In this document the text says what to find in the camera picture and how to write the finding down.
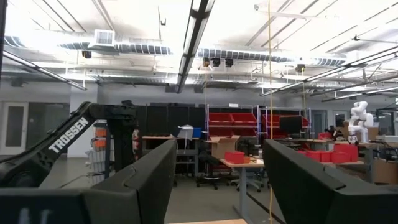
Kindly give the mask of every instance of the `door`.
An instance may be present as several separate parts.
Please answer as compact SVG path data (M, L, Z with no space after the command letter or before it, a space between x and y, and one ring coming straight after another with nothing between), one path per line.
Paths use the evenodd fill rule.
M313 132L313 136L311 138L318 138L318 134L322 133L325 128L327 128L327 117L326 111L323 110L314 110L311 112L312 122L311 122L311 131Z
M350 118L348 111L333 111L335 127L344 127L344 121Z
M28 103L3 103L0 155L16 155L26 148Z

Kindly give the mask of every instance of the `blue box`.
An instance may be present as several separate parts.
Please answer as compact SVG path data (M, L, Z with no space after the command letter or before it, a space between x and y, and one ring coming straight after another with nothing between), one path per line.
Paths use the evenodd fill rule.
M201 128L193 128L193 138L200 138L201 137Z

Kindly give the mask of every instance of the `black chair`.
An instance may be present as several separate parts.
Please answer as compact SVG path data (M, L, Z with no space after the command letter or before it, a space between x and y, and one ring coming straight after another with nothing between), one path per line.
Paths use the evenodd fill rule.
M211 156L206 151L202 151L199 153L199 160L205 162L207 174L197 178L197 187L200 187L203 184L210 184L215 190L218 190L218 184L225 184L229 186L229 175L214 175L213 173L213 166L218 166L221 164L217 158Z

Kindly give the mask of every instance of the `cardboard box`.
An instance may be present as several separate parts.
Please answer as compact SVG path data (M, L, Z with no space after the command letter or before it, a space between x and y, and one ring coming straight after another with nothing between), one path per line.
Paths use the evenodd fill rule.
M343 122L344 127L340 129L340 131L343 133L343 136L345 139L348 139L349 132L348 132L348 125L349 125L349 120L346 120ZM376 136L379 135L379 128L378 127L370 127L368 128L368 139L370 141L376 140ZM356 133L356 138L358 139L358 142L362 142L361 140L361 133L357 132Z
M228 137L210 137L210 141L205 141L211 144L211 156L217 159L224 159L225 152L235 151L236 142L240 136Z

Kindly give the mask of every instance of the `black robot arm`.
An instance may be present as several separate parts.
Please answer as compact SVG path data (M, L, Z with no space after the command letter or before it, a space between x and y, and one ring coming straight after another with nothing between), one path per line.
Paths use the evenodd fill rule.
M100 105L84 102L45 139L25 152L0 161L0 187L38 187L54 162L96 120L105 119L114 138L116 171L132 164L132 132L137 110L134 105Z

